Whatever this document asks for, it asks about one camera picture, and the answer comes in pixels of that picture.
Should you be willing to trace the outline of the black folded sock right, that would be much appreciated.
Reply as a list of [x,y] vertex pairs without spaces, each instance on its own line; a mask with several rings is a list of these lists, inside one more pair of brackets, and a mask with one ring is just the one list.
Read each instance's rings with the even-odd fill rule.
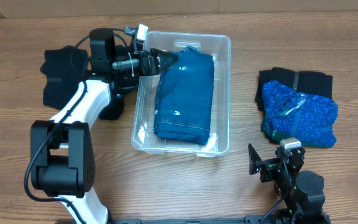
[[[128,52],[133,53],[132,47],[124,47],[121,45],[115,46],[115,56],[126,55]],[[99,119],[103,120],[117,120],[122,115],[124,110],[124,97],[137,89],[139,86],[139,74],[117,74],[112,72],[104,72],[104,82],[109,84],[109,92],[111,100],[109,104],[102,109],[98,115]]]

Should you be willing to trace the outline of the black cloth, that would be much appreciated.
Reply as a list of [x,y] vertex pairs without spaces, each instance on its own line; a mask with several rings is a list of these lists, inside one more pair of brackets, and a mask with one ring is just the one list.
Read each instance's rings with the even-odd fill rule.
[[264,110],[262,99],[262,87],[265,83],[276,80],[282,85],[286,85],[296,92],[321,95],[332,98],[333,76],[322,72],[314,71],[293,71],[286,68],[273,67],[270,70],[259,72],[259,82],[255,95],[255,102],[259,111]]

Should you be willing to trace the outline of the clear plastic storage bin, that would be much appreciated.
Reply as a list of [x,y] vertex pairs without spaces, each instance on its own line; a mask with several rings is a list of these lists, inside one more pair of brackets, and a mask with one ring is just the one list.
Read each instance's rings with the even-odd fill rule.
[[131,143],[134,149],[149,154],[180,152],[199,157],[217,157],[227,153],[230,145],[231,40],[221,34],[194,34],[150,31],[144,49],[179,52],[192,46],[213,57],[214,92],[211,132],[206,145],[158,138],[154,134],[155,96],[160,77],[140,77]]

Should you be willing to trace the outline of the blue jeans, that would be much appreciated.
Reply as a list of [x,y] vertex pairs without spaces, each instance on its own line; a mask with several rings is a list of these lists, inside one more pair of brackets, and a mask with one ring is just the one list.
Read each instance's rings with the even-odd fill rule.
[[211,131],[213,57],[187,45],[164,71],[155,96],[154,133],[158,138],[205,145]]

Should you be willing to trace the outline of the black folded sock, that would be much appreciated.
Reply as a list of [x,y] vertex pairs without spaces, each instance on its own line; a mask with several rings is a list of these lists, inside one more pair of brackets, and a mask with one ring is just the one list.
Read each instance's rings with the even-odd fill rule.
[[[126,55],[128,52],[133,53],[132,47],[124,47],[121,45],[115,46],[115,56]],[[137,89],[139,86],[139,74],[117,74],[112,72],[104,72],[104,82],[109,84],[109,92],[111,100],[109,104],[102,109],[98,115],[99,119],[103,120],[117,120],[122,115],[124,110],[124,97]]]
[[78,89],[88,53],[86,50],[67,45],[62,49],[45,50],[44,57],[45,62],[40,68],[47,78],[43,104],[61,110]]

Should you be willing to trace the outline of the black folded sock left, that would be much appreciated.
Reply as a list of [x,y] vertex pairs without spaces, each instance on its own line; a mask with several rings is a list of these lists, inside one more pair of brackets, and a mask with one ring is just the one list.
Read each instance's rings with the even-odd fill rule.
[[45,50],[44,57],[45,62],[40,68],[47,78],[43,104],[61,110],[78,89],[88,53],[86,50],[67,45],[62,49]]

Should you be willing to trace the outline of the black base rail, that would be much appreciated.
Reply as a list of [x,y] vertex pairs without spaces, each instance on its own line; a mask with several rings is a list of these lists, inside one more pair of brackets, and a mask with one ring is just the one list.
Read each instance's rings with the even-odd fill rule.
[[259,224],[263,215],[247,215],[244,218],[206,218],[206,219],[164,219],[141,220],[139,218],[112,219],[107,224]]

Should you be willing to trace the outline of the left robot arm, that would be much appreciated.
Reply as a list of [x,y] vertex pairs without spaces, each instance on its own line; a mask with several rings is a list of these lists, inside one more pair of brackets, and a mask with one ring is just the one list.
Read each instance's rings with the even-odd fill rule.
[[41,190],[44,202],[62,203],[75,223],[112,223],[93,187],[92,125],[98,118],[120,117],[124,96],[138,87],[140,77],[158,75],[178,61],[165,50],[144,50],[147,33],[143,24],[92,30],[91,55],[79,69],[77,91],[59,113],[31,126],[24,190],[28,197]]

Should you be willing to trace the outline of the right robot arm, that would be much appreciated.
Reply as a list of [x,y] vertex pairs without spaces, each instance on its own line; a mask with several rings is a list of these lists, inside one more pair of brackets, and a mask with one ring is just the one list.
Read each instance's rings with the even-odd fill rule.
[[260,174],[261,182],[274,182],[280,199],[265,215],[246,216],[246,223],[330,223],[323,212],[324,178],[301,168],[305,149],[295,138],[284,139],[275,148],[275,157],[263,160],[248,145],[249,174]]

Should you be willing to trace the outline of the blue sparkly garment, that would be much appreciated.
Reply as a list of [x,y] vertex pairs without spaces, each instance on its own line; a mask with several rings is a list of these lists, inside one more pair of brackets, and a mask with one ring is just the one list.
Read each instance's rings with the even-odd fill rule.
[[306,147],[330,148],[337,141],[333,126],[338,105],[330,98],[296,92],[276,80],[262,87],[261,131],[272,143],[296,138]]

